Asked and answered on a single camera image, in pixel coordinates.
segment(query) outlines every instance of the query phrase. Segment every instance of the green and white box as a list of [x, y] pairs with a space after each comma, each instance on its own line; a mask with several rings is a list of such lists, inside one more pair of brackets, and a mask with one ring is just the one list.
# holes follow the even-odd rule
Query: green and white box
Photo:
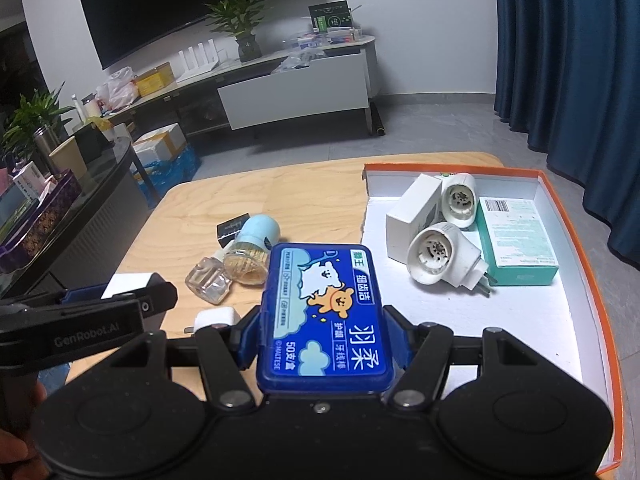
[[558, 260], [533, 200], [480, 197], [484, 260], [497, 285], [549, 285]]

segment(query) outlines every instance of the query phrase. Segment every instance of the human hand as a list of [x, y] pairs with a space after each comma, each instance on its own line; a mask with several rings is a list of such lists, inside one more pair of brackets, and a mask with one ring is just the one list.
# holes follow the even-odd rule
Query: human hand
[[[47, 396], [44, 386], [36, 383], [31, 402], [35, 408]], [[21, 438], [11, 433], [0, 430], [0, 464], [20, 464], [13, 472], [11, 480], [44, 480], [49, 475], [49, 470], [35, 450], [30, 435], [21, 435]]]

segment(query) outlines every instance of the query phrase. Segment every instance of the green plant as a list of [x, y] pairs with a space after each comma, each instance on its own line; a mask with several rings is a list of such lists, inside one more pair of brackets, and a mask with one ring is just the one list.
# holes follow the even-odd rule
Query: green plant
[[20, 108], [15, 111], [2, 136], [2, 148], [6, 152], [14, 152], [19, 158], [28, 160], [36, 149], [33, 134], [38, 128], [48, 126], [58, 132], [64, 124], [71, 121], [60, 117], [74, 109], [73, 106], [60, 108], [58, 104], [63, 85], [64, 83], [54, 93], [36, 90], [31, 101], [20, 95]]
[[260, 0], [222, 0], [216, 4], [205, 4], [211, 12], [215, 28], [212, 32], [227, 32], [233, 36], [250, 34], [262, 21], [264, 3]]

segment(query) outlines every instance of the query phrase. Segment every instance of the purple basket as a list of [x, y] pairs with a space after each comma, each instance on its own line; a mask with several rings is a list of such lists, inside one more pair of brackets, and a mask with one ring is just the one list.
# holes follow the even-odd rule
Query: purple basket
[[42, 250], [49, 235], [71, 208], [82, 189], [71, 170], [58, 176], [58, 185], [0, 246], [0, 272], [11, 274], [27, 266]]

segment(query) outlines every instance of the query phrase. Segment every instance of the open drawer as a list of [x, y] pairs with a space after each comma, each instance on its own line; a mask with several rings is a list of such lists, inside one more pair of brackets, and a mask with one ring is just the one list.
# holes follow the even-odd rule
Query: open drawer
[[[496, 286], [491, 298], [449, 283], [420, 285], [406, 266], [386, 256], [386, 213], [421, 174], [467, 172], [478, 196], [533, 200], [559, 264], [547, 286]], [[620, 368], [612, 331], [589, 261], [560, 199], [542, 171], [450, 164], [366, 164], [369, 201], [362, 243], [372, 253], [383, 303], [409, 321], [433, 321], [456, 335], [481, 336], [501, 327], [596, 393], [609, 407], [614, 433], [600, 472], [622, 458]], [[466, 238], [480, 248], [475, 224]], [[476, 378], [476, 367], [452, 367], [444, 395]]]
[[309, 67], [218, 89], [232, 130], [282, 119], [369, 107], [364, 54], [316, 59]]

